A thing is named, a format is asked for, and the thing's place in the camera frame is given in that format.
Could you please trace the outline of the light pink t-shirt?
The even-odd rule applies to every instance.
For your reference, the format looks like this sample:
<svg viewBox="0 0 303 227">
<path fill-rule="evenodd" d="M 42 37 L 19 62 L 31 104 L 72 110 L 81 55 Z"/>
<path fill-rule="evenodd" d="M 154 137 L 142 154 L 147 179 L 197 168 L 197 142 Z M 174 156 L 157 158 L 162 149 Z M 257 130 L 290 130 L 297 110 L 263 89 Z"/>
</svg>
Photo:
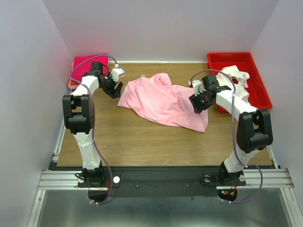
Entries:
<svg viewBox="0 0 303 227">
<path fill-rule="evenodd" d="M 204 133 L 208 112 L 195 113 L 189 100 L 191 95 L 191 88 L 173 85 L 167 73 L 158 73 L 151 78 L 142 75 L 127 83 L 117 106 L 131 109 L 157 124 Z"/>
</svg>

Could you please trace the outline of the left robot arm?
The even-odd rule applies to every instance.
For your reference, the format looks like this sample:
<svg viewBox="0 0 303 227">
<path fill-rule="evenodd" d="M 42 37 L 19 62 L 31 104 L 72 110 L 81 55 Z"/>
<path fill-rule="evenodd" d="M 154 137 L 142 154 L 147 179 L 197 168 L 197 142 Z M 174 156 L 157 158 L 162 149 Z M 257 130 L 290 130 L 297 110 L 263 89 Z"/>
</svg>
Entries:
<svg viewBox="0 0 303 227">
<path fill-rule="evenodd" d="M 119 98 L 123 86 L 119 79 L 125 75 L 124 69 L 118 64 L 110 73 L 105 73 L 103 68 L 103 63 L 92 62 L 90 71 L 83 74 L 78 87 L 62 97 L 64 124 L 76 139 L 82 157 L 82 172 L 76 177 L 80 184 L 88 187 L 102 186 L 106 182 L 94 143 L 95 107 L 92 95 L 101 88 L 111 98 Z"/>
</svg>

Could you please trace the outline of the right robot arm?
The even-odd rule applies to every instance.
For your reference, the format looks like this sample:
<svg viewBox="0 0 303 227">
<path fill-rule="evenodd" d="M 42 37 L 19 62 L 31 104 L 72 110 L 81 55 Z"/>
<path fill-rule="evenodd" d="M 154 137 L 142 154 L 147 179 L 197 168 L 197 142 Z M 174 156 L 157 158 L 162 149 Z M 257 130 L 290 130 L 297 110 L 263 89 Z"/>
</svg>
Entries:
<svg viewBox="0 0 303 227">
<path fill-rule="evenodd" d="M 269 110 L 244 102 L 236 96 L 235 87 L 221 86 L 215 75 L 191 79 L 188 85 L 194 92 L 189 100 L 195 113 L 200 114 L 217 104 L 231 114 L 233 152 L 221 163 L 218 181 L 222 185 L 243 181 L 243 169 L 259 151 L 273 142 Z"/>
</svg>

